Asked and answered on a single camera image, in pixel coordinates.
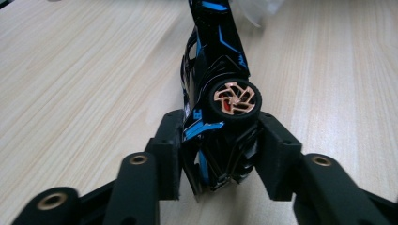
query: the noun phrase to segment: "wooden table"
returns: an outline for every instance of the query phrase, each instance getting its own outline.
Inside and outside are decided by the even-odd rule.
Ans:
[[[303,152],[331,156],[357,184],[398,194],[398,2],[286,0],[252,26],[235,19],[251,81]],[[17,0],[0,10],[0,224],[41,191],[84,195],[143,151],[182,107],[179,66],[193,22],[184,0]],[[161,224],[294,224],[253,172],[196,202],[187,178]]]

